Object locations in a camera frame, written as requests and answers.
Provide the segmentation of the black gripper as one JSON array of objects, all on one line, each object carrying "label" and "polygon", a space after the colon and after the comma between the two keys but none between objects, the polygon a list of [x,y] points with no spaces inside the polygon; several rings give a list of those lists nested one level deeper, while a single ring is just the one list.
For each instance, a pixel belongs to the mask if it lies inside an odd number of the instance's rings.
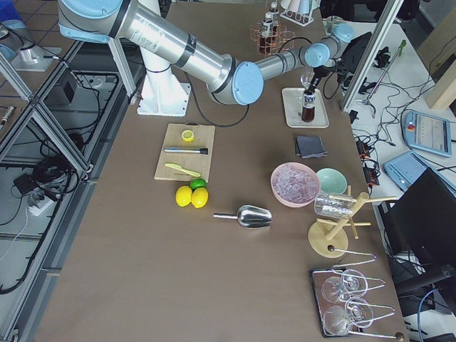
[{"label": "black gripper", "polygon": [[329,75],[329,67],[319,66],[313,69],[313,78],[312,83],[309,84],[307,91],[310,93],[315,93],[322,78],[325,78]]}]

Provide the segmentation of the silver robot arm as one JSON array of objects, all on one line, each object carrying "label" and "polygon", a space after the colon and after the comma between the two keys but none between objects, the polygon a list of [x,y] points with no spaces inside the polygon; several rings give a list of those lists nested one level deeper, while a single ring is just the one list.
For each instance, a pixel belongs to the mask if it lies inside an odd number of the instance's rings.
[{"label": "silver robot arm", "polygon": [[58,17],[63,36],[94,43],[126,38],[205,82],[214,101],[224,105],[250,105],[260,98],[266,80],[338,58],[354,35],[353,28],[342,23],[308,47],[240,63],[214,52],[139,1],[59,1]]}]

